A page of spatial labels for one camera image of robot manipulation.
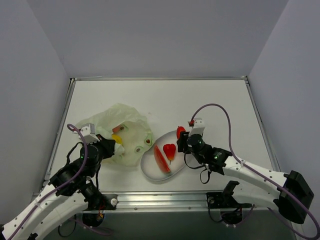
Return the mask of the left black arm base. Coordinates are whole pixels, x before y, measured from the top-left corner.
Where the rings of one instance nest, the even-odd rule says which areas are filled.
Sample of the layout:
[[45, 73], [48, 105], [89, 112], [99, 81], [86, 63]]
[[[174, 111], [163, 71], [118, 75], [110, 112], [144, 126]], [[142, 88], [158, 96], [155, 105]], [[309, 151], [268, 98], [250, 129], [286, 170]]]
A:
[[82, 222], [89, 227], [99, 227], [105, 218], [104, 211], [116, 210], [118, 202], [118, 196], [113, 193], [91, 198], [82, 214]]

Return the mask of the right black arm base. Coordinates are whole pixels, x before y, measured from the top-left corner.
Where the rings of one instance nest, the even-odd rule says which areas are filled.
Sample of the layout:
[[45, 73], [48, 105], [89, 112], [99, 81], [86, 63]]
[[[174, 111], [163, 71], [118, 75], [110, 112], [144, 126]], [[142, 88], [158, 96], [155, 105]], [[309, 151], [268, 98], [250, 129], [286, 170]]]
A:
[[[223, 191], [206, 193], [208, 216], [211, 221], [216, 224], [225, 224], [226, 227], [236, 228], [252, 214], [254, 205], [238, 203], [233, 197], [234, 189], [239, 184], [238, 181], [231, 180]], [[220, 210], [220, 219], [213, 218], [211, 214], [213, 209]]]

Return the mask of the orange fake mango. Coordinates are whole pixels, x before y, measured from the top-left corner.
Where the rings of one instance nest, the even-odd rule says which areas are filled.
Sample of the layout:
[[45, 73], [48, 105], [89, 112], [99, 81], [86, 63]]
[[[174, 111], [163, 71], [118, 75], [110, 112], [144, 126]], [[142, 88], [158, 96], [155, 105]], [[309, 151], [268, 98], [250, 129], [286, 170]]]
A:
[[176, 129], [176, 137], [177, 140], [180, 140], [182, 136], [184, 136], [186, 133], [186, 129], [183, 126], [178, 126]]

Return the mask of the pale green plastic bag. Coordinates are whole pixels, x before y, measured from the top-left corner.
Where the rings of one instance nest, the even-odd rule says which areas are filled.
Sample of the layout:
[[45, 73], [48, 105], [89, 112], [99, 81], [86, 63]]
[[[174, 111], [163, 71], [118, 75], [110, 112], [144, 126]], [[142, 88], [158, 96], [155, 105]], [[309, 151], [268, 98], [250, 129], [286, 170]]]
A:
[[[155, 142], [147, 117], [126, 104], [116, 103], [103, 112], [79, 121], [76, 127], [81, 128], [88, 123], [94, 124], [95, 133], [105, 139], [112, 139], [112, 134], [122, 139], [122, 145], [117, 144], [115, 154], [103, 159], [103, 164], [135, 167]], [[121, 130], [113, 133], [112, 129], [117, 126], [121, 126]]]

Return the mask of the pink fake peach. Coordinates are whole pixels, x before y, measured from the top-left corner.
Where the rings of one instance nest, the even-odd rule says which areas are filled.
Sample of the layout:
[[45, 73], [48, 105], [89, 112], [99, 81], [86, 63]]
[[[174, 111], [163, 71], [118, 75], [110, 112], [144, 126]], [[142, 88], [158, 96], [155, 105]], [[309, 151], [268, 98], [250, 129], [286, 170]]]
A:
[[117, 132], [119, 132], [120, 130], [121, 130], [121, 126], [119, 125], [119, 126], [113, 128], [113, 129], [112, 129], [112, 132], [113, 132], [113, 133], [117, 133]]

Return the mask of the red fake pear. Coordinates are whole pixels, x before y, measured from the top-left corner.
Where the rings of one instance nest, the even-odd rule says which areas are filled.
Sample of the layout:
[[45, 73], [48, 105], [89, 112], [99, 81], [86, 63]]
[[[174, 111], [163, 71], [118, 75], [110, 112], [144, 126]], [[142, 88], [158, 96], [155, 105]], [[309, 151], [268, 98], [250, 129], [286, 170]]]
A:
[[173, 143], [168, 143], [163, 146], [163, 152], [165, 153], [167, 159], [169, 160], [169, 164], [175, 159], [176, 155], [176, 145]]

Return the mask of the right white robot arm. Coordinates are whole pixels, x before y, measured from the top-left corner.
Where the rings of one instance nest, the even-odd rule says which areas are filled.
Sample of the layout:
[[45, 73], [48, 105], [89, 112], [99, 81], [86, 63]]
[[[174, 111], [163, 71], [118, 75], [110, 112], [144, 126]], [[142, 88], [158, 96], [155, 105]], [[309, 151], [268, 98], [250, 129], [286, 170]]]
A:
[[303, 224], [314, 193], [302, 174], [269, 170], [234, 156], [230, 151], [206, 144], [200, 134], [177, 132], [178, 152], [191, 154], [210, 175], [218, 173], [252, 184], [273, 196], [272, 202], [287, 220]]

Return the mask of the yellow fake banana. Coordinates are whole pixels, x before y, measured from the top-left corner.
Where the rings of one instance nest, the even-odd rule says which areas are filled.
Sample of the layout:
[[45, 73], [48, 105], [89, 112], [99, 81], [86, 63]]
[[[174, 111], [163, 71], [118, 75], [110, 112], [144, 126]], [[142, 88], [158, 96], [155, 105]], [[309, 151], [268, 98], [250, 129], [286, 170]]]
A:
[[119, 145], [123, 144], [122, 138], [116, 134], [111, 135], [112, 139], [115, 140], [115, 142]]

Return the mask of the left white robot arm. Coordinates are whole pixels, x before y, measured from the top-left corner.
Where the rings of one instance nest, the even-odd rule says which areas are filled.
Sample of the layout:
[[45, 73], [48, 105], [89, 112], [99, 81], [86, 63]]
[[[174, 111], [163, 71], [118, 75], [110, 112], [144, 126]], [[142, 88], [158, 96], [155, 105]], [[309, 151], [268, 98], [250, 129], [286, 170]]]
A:
[[111, 202], [103, 196], [90, 180], [101, 167], [104, 159], [115, 153], [116, 141], [100, 135], [91, 143], [82, 143], [80, 157], [55, 173], [40, 195], [12, 221], [1, 227], [1, 239], [27, 239], [32, 231], [58, 206], [75, 193], [83, 196], [83, 204], [89, 210], [101, 210]]

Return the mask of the red watermelon slice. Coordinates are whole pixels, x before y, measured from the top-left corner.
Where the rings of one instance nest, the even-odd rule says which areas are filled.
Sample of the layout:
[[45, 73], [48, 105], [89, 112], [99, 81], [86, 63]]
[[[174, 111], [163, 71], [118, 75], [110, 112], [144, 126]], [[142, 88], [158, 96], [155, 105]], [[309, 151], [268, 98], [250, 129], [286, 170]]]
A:
[[164, 156], [162, 155], [162, 153], [157, 145], [155, 145], [153, 148], [153, 155], [155, 158], [155, 162], [157, 163], [161, 172], [164, 174], [169, 174], [171, 172], [169, 165], [167, 164]]

